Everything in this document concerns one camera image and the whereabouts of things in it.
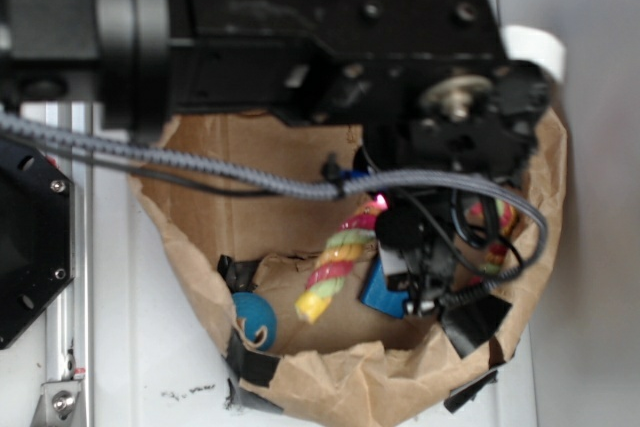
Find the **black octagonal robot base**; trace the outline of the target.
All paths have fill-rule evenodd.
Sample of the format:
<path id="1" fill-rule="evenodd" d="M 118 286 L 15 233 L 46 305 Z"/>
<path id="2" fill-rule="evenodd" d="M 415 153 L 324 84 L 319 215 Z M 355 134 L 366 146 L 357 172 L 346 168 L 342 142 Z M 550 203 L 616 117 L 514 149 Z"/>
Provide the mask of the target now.
<path id="1" fill-rule="evenodd" d="M 8 349 L 65 289 L 70 181 L 36 149 L 1 140 L 1 348 Z"/>

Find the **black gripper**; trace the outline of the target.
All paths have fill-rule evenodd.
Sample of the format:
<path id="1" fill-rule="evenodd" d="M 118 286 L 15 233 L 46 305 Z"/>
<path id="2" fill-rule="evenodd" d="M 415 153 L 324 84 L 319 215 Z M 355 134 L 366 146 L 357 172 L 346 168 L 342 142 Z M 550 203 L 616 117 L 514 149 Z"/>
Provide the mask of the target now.
<path id="1" fill-rule="evenodd" d="M 183 0 L 180 114 L 264 109 L 291 126 L 358 124 L 373 163 L 516 182 L 549 99 L 509 58 L 490 0 Z"/>

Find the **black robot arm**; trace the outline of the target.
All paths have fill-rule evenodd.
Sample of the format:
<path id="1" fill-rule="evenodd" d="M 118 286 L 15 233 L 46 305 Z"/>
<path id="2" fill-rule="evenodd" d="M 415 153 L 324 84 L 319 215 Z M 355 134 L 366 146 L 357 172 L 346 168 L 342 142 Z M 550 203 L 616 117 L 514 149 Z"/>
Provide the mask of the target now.
<path id="1" fill-rule="evenodd" d="M 1 98 L 89 101 L 155 139 L 176 114 L 358 124 L 376 166 L 516 181 L 550 85 L 489 0 L 1 0 Z"/>

